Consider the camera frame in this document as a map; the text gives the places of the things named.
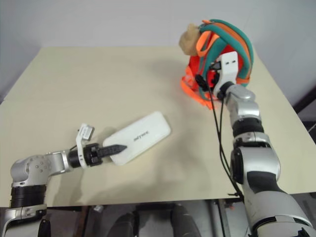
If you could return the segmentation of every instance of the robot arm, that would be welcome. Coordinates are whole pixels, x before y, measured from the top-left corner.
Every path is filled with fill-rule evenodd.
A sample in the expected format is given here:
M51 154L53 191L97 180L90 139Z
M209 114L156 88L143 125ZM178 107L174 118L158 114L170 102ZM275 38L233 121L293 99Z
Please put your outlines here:
M44 197L50 176L70 172L80 166L99 165L103 157L126 149L123 145L99 147L97 143L84 146L83 141L90 140L93 130L87 124L81 125L76 138L77 150L31 156L12 165L11 201L5 211L2 237L50 236L50 223L42 219L46 214Z
M222 55L220 78L214 94L223 99L230 112L234 135L231 153L231 177L241 184L244 204L253 237L316 236L311 222L295 199L277 185L280 163L264 133L255 95L235 84L235 52ZM226 77L225 72L234 77Z

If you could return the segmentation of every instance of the white wall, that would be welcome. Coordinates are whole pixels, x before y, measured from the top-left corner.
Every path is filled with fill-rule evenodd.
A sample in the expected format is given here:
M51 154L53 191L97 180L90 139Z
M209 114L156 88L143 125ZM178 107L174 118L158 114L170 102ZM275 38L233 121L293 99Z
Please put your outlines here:
M292 104L316 84L315 0L0 1L2 97L43 46L177 45L210 18L248 34Z

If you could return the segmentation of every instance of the table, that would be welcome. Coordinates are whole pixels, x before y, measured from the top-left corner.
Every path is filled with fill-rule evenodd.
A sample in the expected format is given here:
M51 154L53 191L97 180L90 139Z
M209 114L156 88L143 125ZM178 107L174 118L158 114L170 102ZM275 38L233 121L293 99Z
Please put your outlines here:
M124 166L104 164L52 177L48 206L227 198L212 112L180 88L188 57L178 47L47 47L41 49L0 105L0 206L10 199L10 167L35 154L75 144L82 122L92 142L161 111L171 135ZM316 191L316 146L255 54L248 87L281 162L280 187ZM223 114L223 147L232 130Z

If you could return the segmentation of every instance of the beige table surface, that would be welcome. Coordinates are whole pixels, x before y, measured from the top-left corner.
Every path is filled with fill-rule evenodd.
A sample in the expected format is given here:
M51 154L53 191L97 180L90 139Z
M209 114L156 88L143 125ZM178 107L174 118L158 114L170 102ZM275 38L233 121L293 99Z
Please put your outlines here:
M0 206L8 206L17 159L70 148L82 122L95 126L93 141L102 142L153 111L165 115L169 137L124 166L106 160L52 177L47 204L227 198L234 191L219 160L212 112L180 88L187 62L177 47L43 48L0 105ZM248 88L281 162L280 187L316 191L316 146L257 55ZM232 138L224 110L228 157Z

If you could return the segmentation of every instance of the tan stuffed toy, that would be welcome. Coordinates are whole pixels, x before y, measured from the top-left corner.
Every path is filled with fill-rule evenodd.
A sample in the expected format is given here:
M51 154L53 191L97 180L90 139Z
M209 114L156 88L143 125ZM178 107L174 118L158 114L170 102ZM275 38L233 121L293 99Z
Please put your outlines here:
M179 46L186 55L197 56L196 44L201 33L198 26L190 23L187 31L185 31L179 41Z

